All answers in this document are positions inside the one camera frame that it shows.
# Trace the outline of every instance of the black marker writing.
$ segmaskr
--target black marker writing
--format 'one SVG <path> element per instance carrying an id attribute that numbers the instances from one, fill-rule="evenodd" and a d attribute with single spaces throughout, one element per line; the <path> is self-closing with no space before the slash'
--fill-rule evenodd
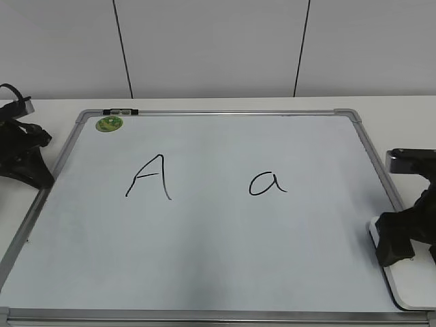
<path id="1" fill-rule="evenodd" d="M 166 183 L 165 183 L 165 166 L 164 166 L 164 155 L 158 154 L 156 157 L 152 158 L 152 160 L 150 160 L 149 162 L 147 162 L 141 169 L 139 169 L 139 172 L 136 173 L 133 181 L 131 182 L 131 185 L 129 187 L 129 189 L 127 190 L 125 197 L 127 197 L 131 191 L 131 189 L 133 188 L 133 186 L 136 183 L 136 180 L 139 178 L 144 178 L 144 177 L 150 177 L 150 176 L 154 176 L 154 175 L 159 175 L 158 172 L 154 172 L 152 174 L 146 174 L 146 175 L 140 175 L 141 171 L 143 171 L 149 164 L 151 164 L 153 161 L 155 161 L 157 158 L 161 159 L 162 165 L 161 165 L 161 173 L 162 173 L 162 184 L 163 184 L 163 190 L 165 191 L 166 197 L 171 200 L 170 196 L 168 195 L 168 191 L 166 189 Z"/>
<path id="2" fill-rule="evenodd" d="M 266 174 L 272 174 L 273 182 L 272 182 L 272 183 L 271 183 L 267 188 L 265 188 L 263 191 L 261 191 L 261 192 L 259 192 L 259 193 L 253 193 L 253 192 L 251 191 L 251 188 L 253 187 L 254 181 L 255 181 L 256 179 L 258 179 L 259 177 L 264 176 L 264 175 L 266 175 Z M 268 190 L 269 190 L 269 189 L 270 189 L 274 184 L 275 184 L 275 186 L 277 186 L 277 189 L 279 189 L 279 190 L 282 191 L 282 192 L 287 193 L 287 191 L 285 191 L 284 189 L 282 189 L 282 188 L 280 187 L 279 182 L 277 181 L 277 176 L 275 176 L 275 174 L 273 174 L 273 172 L 263 172 L 263 173 L 261 173 L 261 174 L 258 174 L 255 178 L 253 178 L 253 180 L 252 180 L 251 183 L 250 183 L 249 192 L 250 192 L 250 194 L 253 195 L 253 196 L 259 196 L 259 195 L 265 193 L 266 191 L 268 191 Z"/>

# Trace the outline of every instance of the table surface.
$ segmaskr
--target table surface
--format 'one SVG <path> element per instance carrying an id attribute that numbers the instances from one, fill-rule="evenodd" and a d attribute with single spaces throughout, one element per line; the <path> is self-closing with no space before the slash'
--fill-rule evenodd
<path id="1" fill-rule="evenodd" d="M 351 108 L 380 157 L 393 148 L 436 149 L 436 96 L 407 97 L 296 97 L 251 99 L 60 99 L 33 100 L 35 113 L 23 117 L 41 125 L 53 137 L 42 149 L 51 168 L 78 114 L 85 109 L 137 108 L 140 110 L 332 110 Z M 406 206 L 411 206 L 426 180 L 414 175 L 392 175 Z M 37 190 L 0 177 L 0 255 L 3 256 L 26 215 Z"/>

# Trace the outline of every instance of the round sticker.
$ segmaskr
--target round sticker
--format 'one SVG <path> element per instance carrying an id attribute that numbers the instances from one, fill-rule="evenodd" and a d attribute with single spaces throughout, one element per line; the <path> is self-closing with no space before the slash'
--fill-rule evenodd
<path id="1" fill-rule="evenodd" d="M 95 128 L 97 128 L 98 131 L 104 132 L 116 131 L 121 126 L 123 126 L 123 120 L 116 116 L 104 117 L 95 124 Z"/>

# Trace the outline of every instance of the black cable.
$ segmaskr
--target black cable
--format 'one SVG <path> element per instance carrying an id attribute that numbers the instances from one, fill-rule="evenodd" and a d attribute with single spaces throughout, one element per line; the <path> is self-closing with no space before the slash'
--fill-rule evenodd
<path id="1" fill-rule="evenodd" d="M 17 99 L 18 99 L 18 105 L 20 106 L 20 108 L 25 108 L 25 107 L 26 107 L 25 99 L 24 99 L 24 97 L 21 95 L 20 91 L 16 89 L 16 87 L 14 87 L 13 85 L 8 84 L 8 83 L 3 83 L 3 84 L 1 84 L 1 85 L 0 85 L 0 88 L 1 88 L 1 87 L 5 87 L 5 88 L 11 90 L 11 91 L 13 92 L 13 94 L 15 94 L 15 96 L 16 96 Z"/>
<path id="2" fill-rule="evenodd" d="M 116 4 L 115 0 L 112 0 L 112 5 L 114 7 L 114 14 L 115 14 L 115 20 L 116 20 L 116 27 L 118 29 L 118 37 L 120 39 L 120 45 L 121 45 L 121 52 L 123 53 L 123 60 L 124 60 L 124 68 L 125 73 L 127 75 L 127 83 L 129 84 L 129 91 L 130 91 L 130 97 L 134 98 L 134 92 L 131 89 L 131 82 L 130 82 L 130 74 L 129 74 L 129 68 L 127 67 L 127 59 L 125 58 L 125 51 L 124 51 L 124 43 L 123 43 L 123 37 L 121 36 L 121 28 L 120 28 L 120 21 L 118 19 L 118 12 L 116 10 Z"/>
<path id="3" fill-rule="evenodd" d="M 301 39 L 301 49 L 300 49 L 300 57 L 298 58 L 298 67 L 297 67 L 297 73 L 295 75 L 295 84 L 294 84 L 294 94 L 292 95 L 295 97 L 295 93 L 297 92 L 297 84 L 298 84 L 298 76 L 300 75 L 300 66 L 301 66 L 301 58 L 302 58 L 302 50 L 305 47 L 305 38 L 306 38 L 306 29 L 307 29 L 307 21 L 309 20 L 309 10 L 311 9 L 311 0 L 307 1 L 307 11 L 306 11 L 306 20 L 305 20 L 305 27 L 302 31 L 302 39 Z"/>

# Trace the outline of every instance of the whiteboard corner bracket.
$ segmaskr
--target whiteboard corner bracket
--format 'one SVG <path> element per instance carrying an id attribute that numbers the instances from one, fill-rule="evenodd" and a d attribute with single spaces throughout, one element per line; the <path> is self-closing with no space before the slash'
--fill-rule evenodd
<path id="1" fill-rule="evenodd" d="M 429 320 L 429 327 L 436 327 L 436 311 L 427 312 L 427 319 Z"/>
<path id="2" fill-rule="evenodd" d="M 354 109 L 336 108 L 336 109 L 333 109 L 333 111 L 337 116 L 348 117 L 353 123 L 361 123 L 362 122 L 362 119 L 360 118 L 359 114 Z"/>
<path id="3" fill-rule="evenodd" d="M 0 327 L 10 327 L 7 323 L 9 317 L 9 308 L 0 307 Z"/>

